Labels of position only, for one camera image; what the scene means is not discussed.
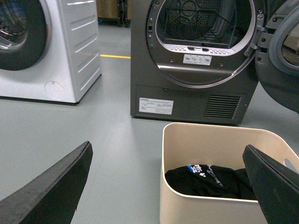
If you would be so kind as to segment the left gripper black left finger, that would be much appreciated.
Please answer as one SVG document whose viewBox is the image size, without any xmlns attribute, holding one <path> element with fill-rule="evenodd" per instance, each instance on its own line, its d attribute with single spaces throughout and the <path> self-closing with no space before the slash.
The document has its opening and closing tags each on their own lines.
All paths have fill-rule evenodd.
<svg viewBox="0 0 299 224">
<path fill-rule="evenodd" d="M 70 224 L 85 188 L 93 148 L 85 141 L 0 202 L 2 224 Z"/>
</svg>

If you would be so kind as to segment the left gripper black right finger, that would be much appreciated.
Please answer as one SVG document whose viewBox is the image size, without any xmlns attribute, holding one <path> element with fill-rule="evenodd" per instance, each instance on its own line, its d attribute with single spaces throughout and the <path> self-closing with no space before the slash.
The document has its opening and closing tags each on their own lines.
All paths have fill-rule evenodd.
<svg viewBox="0 0 299 224">
<path fill-rule="evenodd" d="M 299 222 L 299 174 L 253 145 L 242 154 L 245 170 L 269 224 Z"/>
</svg>

